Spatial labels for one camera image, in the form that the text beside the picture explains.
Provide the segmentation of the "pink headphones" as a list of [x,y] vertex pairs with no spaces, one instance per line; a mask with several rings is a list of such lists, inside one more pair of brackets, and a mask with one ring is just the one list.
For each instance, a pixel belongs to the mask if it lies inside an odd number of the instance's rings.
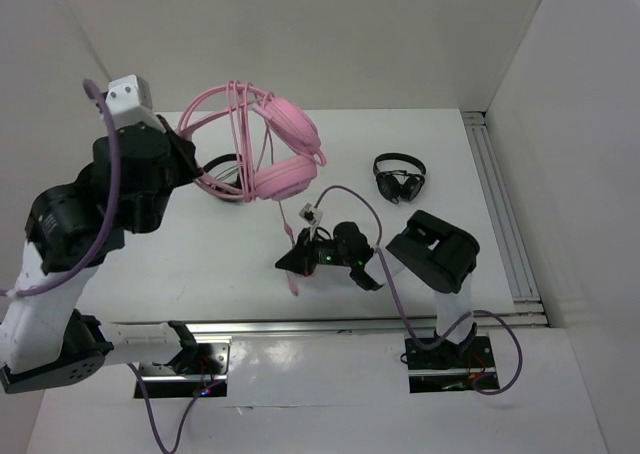
[[232,80],[194,98],[177,125],[190,140],[205,125],[229,119],[239,185],[203,172],[195,184],[227,201],[281,202],[306,190],[327,164],[316,125],[296,104],[251,83]]

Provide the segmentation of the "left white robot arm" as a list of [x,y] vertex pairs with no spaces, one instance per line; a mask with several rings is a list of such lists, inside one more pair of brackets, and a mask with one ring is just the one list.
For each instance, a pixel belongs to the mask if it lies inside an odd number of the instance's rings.
[[77,384],[111,364],[196,364],[198,343],[182,321],[110,324],[78,311],[88,281],[125,236],[161,226],[170,196],[199,173],[192,142],[158,114],[106,123],[93,160],[69,184],[33,202],[22,271],[6,293],[1,322],[1,385],[7,394]]

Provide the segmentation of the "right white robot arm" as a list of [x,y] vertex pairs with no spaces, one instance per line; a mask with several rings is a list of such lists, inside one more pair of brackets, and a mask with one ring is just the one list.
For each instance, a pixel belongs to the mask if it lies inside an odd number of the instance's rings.
[[[476,337],[470,300],[469,276],[477,266],[480,247],[468,232],[425,211],[417,210],[405,228],[384,248],[373,246],[356,223],[337,224],[324,237],[307,227],[293,247],[276,261],[275,267],[289,274],[311,276],[319,265],[344,267],[349,277],[365,291],[388,286],[408,334],[422,350],[435,350],[441,362],[460,365],[471,353]],[[432,338],[417,337],[402,305],[393,273],[393,258],[434,293],[436,328]]]

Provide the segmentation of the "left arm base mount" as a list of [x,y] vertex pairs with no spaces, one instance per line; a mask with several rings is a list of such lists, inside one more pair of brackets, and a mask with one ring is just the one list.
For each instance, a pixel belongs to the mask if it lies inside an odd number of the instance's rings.
[[187,365],[140,363],[137,369],[150,399],[227,396],[231,337],[205,336]]

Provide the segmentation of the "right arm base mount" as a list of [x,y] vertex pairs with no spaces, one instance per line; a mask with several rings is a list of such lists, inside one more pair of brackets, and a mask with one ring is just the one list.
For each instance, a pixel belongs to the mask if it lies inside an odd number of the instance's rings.
[[400,361],[408,369],[411,394],[474,391],[497,391],[500,388],[493,349],[488,336],[478,336],[458,356],[451,347],[425,351],[410,338]]

